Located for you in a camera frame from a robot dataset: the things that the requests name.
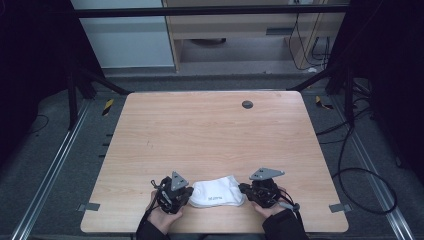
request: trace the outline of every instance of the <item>hand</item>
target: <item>hand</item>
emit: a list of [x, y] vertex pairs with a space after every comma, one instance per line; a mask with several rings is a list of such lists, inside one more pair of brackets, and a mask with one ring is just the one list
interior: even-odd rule
[[[150, 204], [155, 198], [156, 192], [157, 191], [152, 192]], [[183, 207], [180, 208], [180, 210], [178, 210], [176, 214], [168, 214], [162, 211], [162, 209], [158, 206], [156, 202], [152, 213], [150, 213], [149, 217], [147, 218], [147, 221], [151, 222], [157, 229], [159, 229], [159, 231], [161, 231], [164, 235], [166, 235], [168, 234], [168, 231], [171, 228], [171, 225], [182, 216], [183, 216]]]
[[[286, 192], [286, 190], [284, 188], [278, 187], [280, 188], [282, 191], [282, 193], [284, 194]], [[275, 215], [281, 211], [284, 211], [286, 208], [282, 207], [280, 204], [276, 203], [274, 204], [274, 206], [270, 207], [270, 208], [263, 208], [261, 207], [259, 204], [257, 204], [256, 202], [251, 202], [253, 208], [259, 213], [261, 214], [265, 219], [269, 218], [271, 215]]]

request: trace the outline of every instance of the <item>metal rail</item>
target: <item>metal rail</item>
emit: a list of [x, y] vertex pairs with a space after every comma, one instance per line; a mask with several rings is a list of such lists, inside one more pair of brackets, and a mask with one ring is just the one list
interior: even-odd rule
[[282, 13], [338, 13], [347, 12], [349, 4], [311, 5], [256, 5], [256, 6], [207, 6], [207, 7], [165, 7], [165, 8], [124, 8], [124, 9], [83, 9], [53, 11], [51, 16], [78, 18], [152, 17], [189, 15], [228, 14], [282, 14]]
[[52, 164], [50, 165], [49, 170], [47, 171], [43, 182], [37, 190], [31, 204], [29, 205], [25, 215], [22, 217], [18, 226], [12, 233], [12, 240], [25, 240], [28, 238], [31, 230], [35, 224], [35, 221], [38, 218], [41, 210], [43, 209], [44, 203], [49, 196], [50, 190], [52, 189], [57, 176], [59, 175], [60, 169], [63, 166], [63, 163], [68, 156], [69, 151], [71, 150], [72, 144], [74, 143], [79, 130], [81, 129], [82, 123], [85, 120], [87, 115], [87, 110], [89, 108], [90, 101], [84, 100], [83, 106], [80, 110], [80, 118], [75, 124], [75, 127], [72, 130], [69, 130], [65, 136], [65, 139], [62, 142]]
[[[330, 96], [330, 98], [333, 101], [335, 109], [337, 109], [340, 117], [343, 121], [345, 121], [346, 117], [343, 114], [343, 104], [340, 102], [341, 100], [334, 96]], [[352, 133], [352, 142], [362, 167], [378, 174], [377, 168], [372, 163], [371, 157], [368, 155], [368, 152], [356, 131]], [[394, 199], [387, 186], [378, 178], [373, 176], [369, 176], [368, 180], [383, 209], [389, 209], [391, 206], [393, 206]], [[386, 214], [386, 217], [398, 239], [415, 239], [399, 208], [396, 208], [393, 212]]]

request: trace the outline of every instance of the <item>wooden table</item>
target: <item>wooden table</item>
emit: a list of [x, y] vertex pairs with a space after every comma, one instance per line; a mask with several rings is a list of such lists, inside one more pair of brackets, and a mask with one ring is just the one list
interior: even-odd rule
[[[249, 100], [253, 108], [245, 109]], [[339, 198], [298, 92], [153, 92], [126, 100], [86, 211], [84, 232], [135, 232], [150, 202], [151, 180], [177, 171], [190, 185], [234, 175], [240, 183], [260, 167], [301, 206], [307, 232], [344, 232]], [[241, 207], [184, 208], [171, 232], [260, 233], [262, 219]]]

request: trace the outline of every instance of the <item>white cabinet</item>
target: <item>white cabinet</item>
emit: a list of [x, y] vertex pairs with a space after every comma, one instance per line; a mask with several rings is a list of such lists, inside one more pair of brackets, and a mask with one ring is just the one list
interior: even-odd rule
[[[71, 0], [75, 9], [162, 7], [160, 0]], [[174, 67], [164, 17], [80, 19], [103, 69]]]

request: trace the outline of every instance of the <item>gray floor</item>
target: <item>gray floor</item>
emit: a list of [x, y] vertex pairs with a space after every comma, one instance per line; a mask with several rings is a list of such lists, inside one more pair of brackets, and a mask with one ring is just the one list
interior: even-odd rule
[[[133, 91], [193, 91], [193, 90], [245, 90], [285, 89], [311, 76], [307, 70], [297, 70], [291, 61], [287, 46], [282, 39], [227, 39], [225, 44], [211, 45], [187, 41], [178, 73], [146, 73], [139, 78], [112, 78], [111, 81]], [[324, 96], [325, 80], [303, 92], [305, 105], [315, 130], [321, 131], [342, 121], [336, 110], [329, 110], [315, 104], [315, 96]], [[94, 187], [98, 172], [106, 154], [110, 136], [118, 121], [125, 102], [119, 96], [102, 86], [96, 85], [98, 94], [89, 101], [87, 117], [69, 152], [50, 195], [32, 229], [34, 239], [129, 239], [128, 234], [85, 234], [79, 225], [82, 212], [76, 211], [81, 203], [87, 203]], [[114, 104], [107, 116], [102, 116], [108, 99]], [[359, 111], [367, 107], [358, 102]], [[13, 165], [2, 172], [0, 179], [0, 236], [8, 239], [23, 217], [38, 186], [48, 171], [57, 150], [67, 132], [67, 93], [60, 92], [45, 99], [39, 106], [39, 114], [49, 118], [48, 124], [40, 131], [28, 134], [20, 148], [13, 155]], [[395, 165], [391, 152], [377, 123], [365, 114], [356, 121], [356, 133], [361, 137], [367, 153], [378, 173], [395, 189], [399, 209], [416, 239], [424, 239], [424, 188], [409, 169]], [[41, 128], [45, 117], [38, 117], [32, 130]], [[320, 136], [320, 142], [342, 139], [346, 128]], [[330, 173], [337, 171], [337, 160], [341, 143], [322, 144], [325, 160]], [[361, 166], [360, 158], [352, 144], [346, 145], [343, 167]], [[365, 174], [346, 173], [343, 181], [349, 193], [373, 209], [381, 209], [374, 190]], [[350, 203], [335, 185], [342, 203]], [[312, 237], [329, 239], [397, 239], [386, 216], [367, 213], [353, 206], [346, 213], [349, 230], [343, 234], [311, 233]], [[175, 235], [173, 239], [196, 239], [197, 235]], [[211, 235], [206, 239], [263, 239], [259, 235]]]

